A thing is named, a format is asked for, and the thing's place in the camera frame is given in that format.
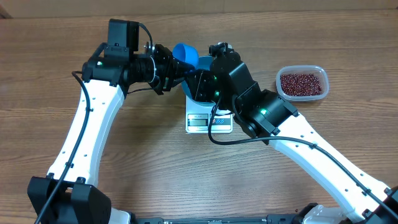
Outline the blue plastic measuring scoop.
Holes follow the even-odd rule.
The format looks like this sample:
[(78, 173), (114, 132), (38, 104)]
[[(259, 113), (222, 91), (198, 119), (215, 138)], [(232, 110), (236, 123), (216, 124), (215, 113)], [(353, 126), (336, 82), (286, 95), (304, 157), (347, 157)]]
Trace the blue plastic measuring scoop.
[(184, 43), (178, 43), (172, 51), (172, 55), (174, 58), (188, 63), (190, 65), (193, 65), (194, 67), (197, 67), (198, 61), (199, 61), (199, 55), (196, 50), (196, 48), (186, 45)]

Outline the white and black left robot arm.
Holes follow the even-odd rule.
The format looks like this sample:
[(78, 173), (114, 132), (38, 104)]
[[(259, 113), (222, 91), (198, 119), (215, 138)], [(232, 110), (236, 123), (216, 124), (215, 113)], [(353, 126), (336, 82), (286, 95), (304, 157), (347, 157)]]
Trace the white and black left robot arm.
[(148, 42), (139, 52), (140, 22), (111, 19), (108, 39), (73, 76), (81, 86), (64, 145), (45, 177), (31, 178), (27, 193), (37, 223), (133, 223), (98, 189), (101, 157), (112, 123), (134, 83), (158, 95), (183, 82), (198, 65), (185, 44), (168, 49)]

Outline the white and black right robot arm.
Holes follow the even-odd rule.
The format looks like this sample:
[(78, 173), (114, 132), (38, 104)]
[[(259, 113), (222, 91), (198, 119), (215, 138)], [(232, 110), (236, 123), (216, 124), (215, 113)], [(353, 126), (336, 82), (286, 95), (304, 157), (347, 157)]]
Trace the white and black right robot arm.
[(261, 90), (240, 55), (227, 43), (209, 48), (211, 62), (199, 68), (187, 47), (179, 59), (196, 70), (187, 77), (192, 100), (234, 113), (249, 136), (231, 145), (263, 142), (285, 154), (318, 182), (351, 223), (397, 223), (397, 189), (367, 175), (324, 140), (289, 101)]

